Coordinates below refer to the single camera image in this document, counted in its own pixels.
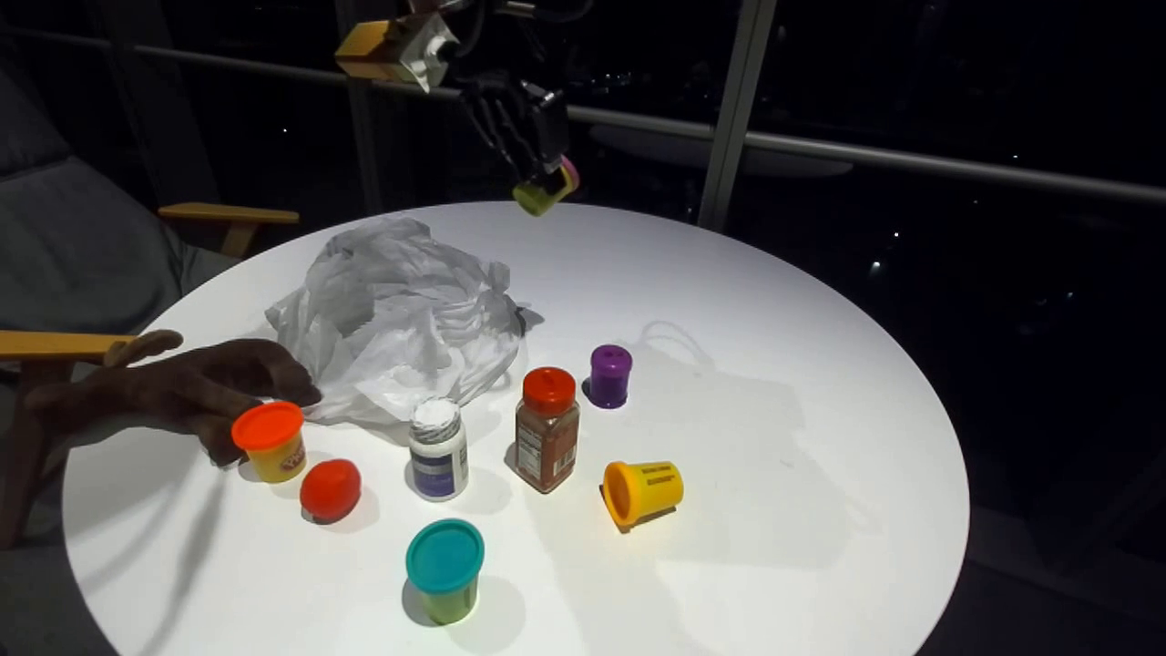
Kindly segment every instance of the blue lid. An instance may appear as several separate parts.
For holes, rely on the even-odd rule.
[[[433,522],[410,545],[410,582],[424,594],[462,590],[478,580],[480,553],[480,533],[472,522]]]

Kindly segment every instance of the orange cup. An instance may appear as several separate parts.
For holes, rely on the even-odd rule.
[[[235,421],[229,443],[249,456],[263,483],[287,483],[304,472],[304,409],[268,401]]]

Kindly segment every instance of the brown bottle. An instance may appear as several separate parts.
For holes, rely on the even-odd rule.
[[[548,497],[576,472],[576,443],[576,379],[560,367],[530,372],[514,413],[512,472]]]

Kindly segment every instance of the wooden chair armrest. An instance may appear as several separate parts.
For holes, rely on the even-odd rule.
[[[219,224],[225,228],[225,237],[219,246],[221,254],[244,258],[253,252],[254,230],[291,230],[299,224],[299,213],[287,208],[249,208],[249,206],[164,206],[158,208],[164,224]]]
[[[0,362],[54,366],[54,362],[101,362],[117,342],[136,337],[94,333],[0,333]]]

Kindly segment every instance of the chair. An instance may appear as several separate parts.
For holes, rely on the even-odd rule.
[[[173,224],[221,228],[221,247],[191,247]],[[17,388],[101,362],[184,293],[249,254],[254,230],[297,224],[297,213],[209,201],[145,213],[70,151],[0,64],[0,443]]]

